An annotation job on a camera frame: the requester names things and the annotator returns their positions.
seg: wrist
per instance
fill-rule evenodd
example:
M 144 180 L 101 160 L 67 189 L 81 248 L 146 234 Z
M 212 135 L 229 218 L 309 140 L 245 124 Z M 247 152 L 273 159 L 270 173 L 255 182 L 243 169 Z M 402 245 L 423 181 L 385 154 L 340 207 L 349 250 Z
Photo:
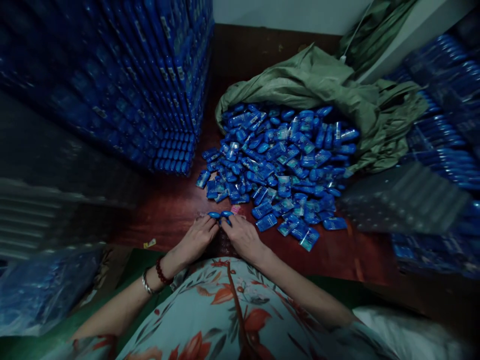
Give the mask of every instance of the wrist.
M 257 251 L 255 258 L 252 259 L 251 264 L 257 269 L 261 270 L 265 268 L 272 260 L 275 254 L 267 245 L 262 244 L 261 250 Z
M 160 267 L 163 276 L 167 280 L 171 280 L 181 272 L 187 265 L 183 264 L 176 255 L 175 249 L 169 251 L 164 257 L 160 259 Z

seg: floral dress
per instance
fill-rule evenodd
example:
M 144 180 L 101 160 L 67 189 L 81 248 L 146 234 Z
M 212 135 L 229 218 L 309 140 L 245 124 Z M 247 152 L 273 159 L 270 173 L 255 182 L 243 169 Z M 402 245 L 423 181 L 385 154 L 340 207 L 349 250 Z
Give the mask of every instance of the floral dress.
M 70 341 L 44 359 L 397 359 L 361 322 L 327 331 L 237 258 L 201 261 L 171 286 L 120 354 L 107 335 Z

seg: wall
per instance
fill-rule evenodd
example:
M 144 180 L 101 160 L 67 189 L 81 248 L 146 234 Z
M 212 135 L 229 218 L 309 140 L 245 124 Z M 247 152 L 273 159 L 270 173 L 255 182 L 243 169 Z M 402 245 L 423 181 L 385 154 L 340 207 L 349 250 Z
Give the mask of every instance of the wall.
M 344 35 L 371 0 L 213 0 L 217 24 Z

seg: silver bangle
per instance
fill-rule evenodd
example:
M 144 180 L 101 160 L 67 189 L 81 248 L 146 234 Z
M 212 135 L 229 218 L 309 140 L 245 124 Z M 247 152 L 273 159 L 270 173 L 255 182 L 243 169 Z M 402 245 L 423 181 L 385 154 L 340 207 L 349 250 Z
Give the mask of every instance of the silver bangle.
M 146 292 L 149 293 L 150 295 L 157 295 L 160 294 L 160 291 L 154 291 L 150 288 L 150 286 L 147 284 L 147 271 L 150 270 L 150 267 L 147 267 L 145 271 L 143 272 L 143 275 L 141 276 L 141 283 L 143 284 L 143 287 L 145 288 Z

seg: woman's left hand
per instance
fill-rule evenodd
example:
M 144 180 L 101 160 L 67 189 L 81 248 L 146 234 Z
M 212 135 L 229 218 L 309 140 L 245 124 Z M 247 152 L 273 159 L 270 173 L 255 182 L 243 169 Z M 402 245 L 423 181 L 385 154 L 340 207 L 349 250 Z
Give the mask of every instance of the woman's left hand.
M 176 274 L 197 260 L 219 231 L 217 221 L 206 215 L 197 217 L 183 239 L 161 259 L 163 275 L 172 279 Z

